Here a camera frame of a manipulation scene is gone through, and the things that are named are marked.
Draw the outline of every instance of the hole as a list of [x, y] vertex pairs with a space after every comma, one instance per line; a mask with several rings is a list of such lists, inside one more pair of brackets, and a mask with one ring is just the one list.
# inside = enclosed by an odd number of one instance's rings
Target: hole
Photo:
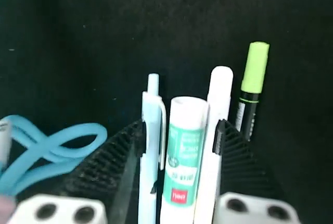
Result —
[[268, 215], [271, 216], [272, 218], [279, 219], [279, 220], [289, 220], [289, 214], [288, 212], [278, 206], [271, 206], [268, 208]]
[[231, 199], [227, 202], [227, 208], [236, 212], [247, 212], [245, 204], [238, 199]]
[[95, 215], [95, 211], [92, 207], [81, 207], [74, 215], [74, 222], [79, 224], [89, 223]]
[[49, 219], [54, 215], [57, 210], [57, 206], [53, 203], [42, 205], [36, 213], [36, 217], [39, 220]]

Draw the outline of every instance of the red logo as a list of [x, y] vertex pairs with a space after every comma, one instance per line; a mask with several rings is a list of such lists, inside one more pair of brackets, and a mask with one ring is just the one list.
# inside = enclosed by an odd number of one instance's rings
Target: red logo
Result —
[[186, 204], [187, 202], [187, 190], [172, 189], [171, 201], [179, 204]]

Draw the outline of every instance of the white pen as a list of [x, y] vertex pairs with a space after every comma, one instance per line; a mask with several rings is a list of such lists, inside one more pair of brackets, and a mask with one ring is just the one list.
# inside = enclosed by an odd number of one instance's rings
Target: white pen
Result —
[[216, 197], [220, 194], [222, 156], [213, 152], [215, 130], [219, 120], [228, 119], [233, 71], [217, 66], [211, 73], [207, 96], [208, 124], [194, 214], [194, 224], [212, 223]]
[[159, 75], [150, 74], [147, 92], [142, 94], [142, 121], [146, 127], [146, 146], [140, 158], [138, 224], [156, 224], [158, 163], [160, 170], [163, 170], [167, 127], [165, 106], [158, 93]]

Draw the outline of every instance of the green cap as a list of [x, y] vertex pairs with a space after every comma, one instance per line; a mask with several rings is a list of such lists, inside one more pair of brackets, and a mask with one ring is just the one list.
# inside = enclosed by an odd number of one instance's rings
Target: green cap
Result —
[[260, 94], [264, 84], [268, 50], [270, 45], [264, 42], [250, 44], [241, 90]]

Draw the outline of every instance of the black mesh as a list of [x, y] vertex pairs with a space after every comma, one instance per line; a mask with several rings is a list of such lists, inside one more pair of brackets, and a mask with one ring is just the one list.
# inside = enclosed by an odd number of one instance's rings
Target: black mesh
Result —
[[125, 127], [84, 159], [65, 178], [56, 194], [93, 198], [108, 207], [120, 187], [130, 152], [142, 137], [140, 120]]
[[228, 121], [223, 120], [221, 194], [235, 192], [258, 197], [286, 200], [273, 174], [253, 152], [251, 142]]

